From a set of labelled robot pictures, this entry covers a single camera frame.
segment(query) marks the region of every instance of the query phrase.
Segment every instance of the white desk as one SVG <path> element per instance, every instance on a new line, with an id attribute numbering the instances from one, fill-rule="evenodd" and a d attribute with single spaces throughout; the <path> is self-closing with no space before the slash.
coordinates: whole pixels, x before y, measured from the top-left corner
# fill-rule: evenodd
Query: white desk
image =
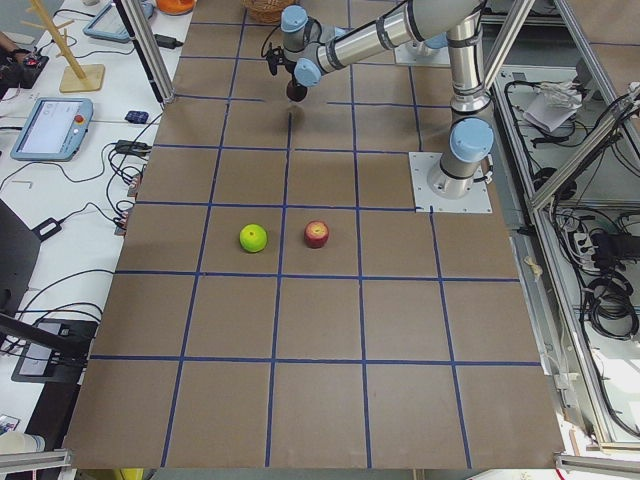
<path id="1" fill-rule="evenodd" d="M 106 4 L 85 7 L 81 0 L 67 0 L 62 7 L 96 13 Z M 79 15 L 62 13 L 56 17 L 56 23 L 62 23 L 64 17 L 81 18 Z M 161 33 L 184 40 L 191 15 L 171 17 L 155 12 L 150 21 L 155 33 Z M 86 37 L 82 28 L 86 20 L 77 20 L 69 26 L 69 35 L 78 40 L 72 50 L 80 56 L 92 50 L 129 51 L 131 43 L 118 44 Z M 40 45 L 50 41 L 45 34 Z M 58 87 L 62 72 L 67 65 L 64 58 L 55 58 L 58 48 L 51 45 L 44 49 L 44 54 L 51 57 L 36 85 L 31 90 L 22 90 L 8 101 L 0 102 L 0 126 L 22 126 L 24 119 L 31 112 L 35 100 L 39 97 L 63 97 Z M 173 76 L 180 55 L 180 49 L 162 49 L 162 56 L 167 69 Z M 102 169 L 101 150 L 104 145 L 118 139 L 133 140 L 144 128 L 124 121 L 128 110 L 145 110 L 150 118 L 160 113 L 151 87 L 136 52 L 131 55 L 95 54 L 80 61 L 81 64 L 102 63 L 106 66 L 106 75 L 102 90 L 98 92 L 79 93 L 67 96 L 89 98 L 94 103 L 94 116 L 88 133 L 78 153 L 69 162 L 60 162 L 67 174 L 74 179 L 93 177 Z M 5 95 L 10 98 L 15 90 Z M 152 144 L 157 125 L 151 126 L 140 138 Z M 17 131 L 0 131 L 0 181 L 15 172 L 25 163 L 13 160 L 10 151 L 18 137 Z M 141 161 L 131 158 L 127 164 L 140 164 Z M 112 176 L 107 165 L 104 173 L 88 182 L 70 183 L 60 170 L 50 165 L 31 165 L 6 182 L 0 190 L 0 198 L 32 228 L 49 217 L 60 219 L 68 213 L 82 208 L 87 202 L 94 202 L 108 215 L 110 210 L 105 189 Z M 125 199 L 127 187 L 116 178 L 110 188 L 114 203 Z M 43 287 L 67 275 L 89 269 L 111 270 L 116 266 L 122 237 L 114 235 L 114 226 L 103 218 L 93 207 L 86 212 L 69 218 L 60 233 L 43 242 L 30 281 L 30 289 L 24 297 L 22 307 Z M 104 303 L 111 285 L 111 275 L 105 273 L 89 273 L 82 275 L 47 290 L 31 309 L 52 309 L 70 302 L 86 301 L 99 306 Z M 72 314 L 57 314 L 53 318 L 86 317 Z M 25 321 L 32 322 L 40 314 L 25 315 Z M 7 414 L 20 419 L 19 431 L 24 431 L 29 423 L 34 407 L 42 392 L 43 385 L 38 383 L 15 383 L 10 380 L 17 362 L 16 357 L 0 355 L 0 414 Z"/>

